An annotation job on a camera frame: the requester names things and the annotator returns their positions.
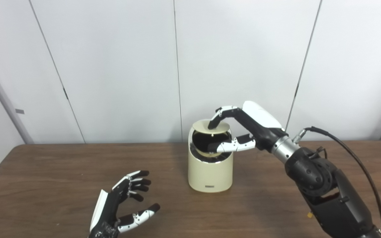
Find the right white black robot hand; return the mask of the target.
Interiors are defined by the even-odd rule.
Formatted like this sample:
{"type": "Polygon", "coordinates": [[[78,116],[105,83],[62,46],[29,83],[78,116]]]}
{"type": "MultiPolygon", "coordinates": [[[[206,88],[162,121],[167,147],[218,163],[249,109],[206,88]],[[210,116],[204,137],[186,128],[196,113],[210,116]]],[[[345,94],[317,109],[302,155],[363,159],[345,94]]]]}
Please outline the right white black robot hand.
{"type": "Polygon", "coordinates": [[[225,118],[234,118],[248,130],[248,134],[211,143],[207,147],[209,153],[237,152],[253,148],[272,152],[278,142],[289,138],[278,120],[254,101],[245,101],[242,107],[218,108],[208,124],[208,129],[217,128],[225,118]]]}

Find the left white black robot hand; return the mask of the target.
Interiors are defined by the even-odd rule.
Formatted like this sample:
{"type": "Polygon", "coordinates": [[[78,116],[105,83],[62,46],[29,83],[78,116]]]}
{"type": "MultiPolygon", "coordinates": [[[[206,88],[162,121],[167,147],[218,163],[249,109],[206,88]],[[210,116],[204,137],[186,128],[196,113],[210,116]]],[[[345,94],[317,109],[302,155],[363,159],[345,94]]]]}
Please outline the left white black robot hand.
{"type": "Polygon", "coordinates": [[[151,181],[145,177],[149,171],[139,170],[126,174],[109,192],[100,191],[89,228],[89,238],[117,238],[119,234],[137,228],[152,218],[160,205],[155,203],[145,210],[117,217],[119,205],[128,198],[142,202],[144,198],[138,191],[147,192],[151,181]]]}

